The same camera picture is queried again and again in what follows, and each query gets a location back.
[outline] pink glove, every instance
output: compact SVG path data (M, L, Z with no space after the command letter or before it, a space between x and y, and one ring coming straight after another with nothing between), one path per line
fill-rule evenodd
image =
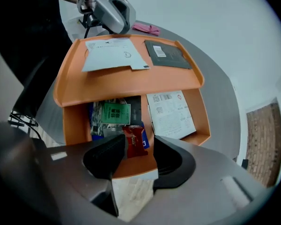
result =
M159 34L160 34L160 29L156 26L153 26L153 25L144 25L144 24L141 24L139 22L136 22L132 26L132 28L135 29L135 30L143 31L143 32L150 33L150 34L153 34L153 35L156 35L156 36L159 36Z

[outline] green card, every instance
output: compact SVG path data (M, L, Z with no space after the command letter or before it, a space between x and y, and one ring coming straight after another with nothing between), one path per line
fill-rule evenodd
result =
M104 103L102 106L102 123L130 124L130 104Z

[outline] paper document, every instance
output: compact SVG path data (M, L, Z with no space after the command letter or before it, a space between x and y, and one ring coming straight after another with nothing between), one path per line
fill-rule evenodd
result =
M129 38L112 38L85 42L89 54L82 72L130 66L133 70L149 69Z
M196 131L182 91L147 94L155 135L181 139Z

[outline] brown brick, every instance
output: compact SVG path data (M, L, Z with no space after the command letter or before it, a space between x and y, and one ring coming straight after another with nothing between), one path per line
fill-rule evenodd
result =
M281 163L281 115L278 104L247 114L248 172L265 186L275 183Z

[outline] orange tray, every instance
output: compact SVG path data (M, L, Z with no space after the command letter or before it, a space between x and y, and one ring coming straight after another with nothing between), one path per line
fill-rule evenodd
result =
M150 69L131 70L130 67L115 67L82 72L89 53L86 41L119 37L130 38ZM178 47L192 69L153 66L145 40ZM197 64L178 41L144 35L107 35L76 40L73 43L59 70L53 95L57 105L66 107L112 98L195 89L203 84L204 77Z
M117 67L93 72L82 72L88 55L86 41L129 37L143 59L148 70L132 71L130 67ZM144 40L153 40L177 46L190 62L192 69L153 66ZM146 94L182 90L190 109L196 132L183 141L201 145L211 136L204 101L199 88L204 77L185 48L178 42L142 35L108 35L76 40L68 51L54 87L54 100L63 107L63 130L66 145L91 141L88 103L111 98L141 95L141 117L144 122L150 148L148 155L122 160L113 178L124 178L157 169L153 156L154 132L148 113Z

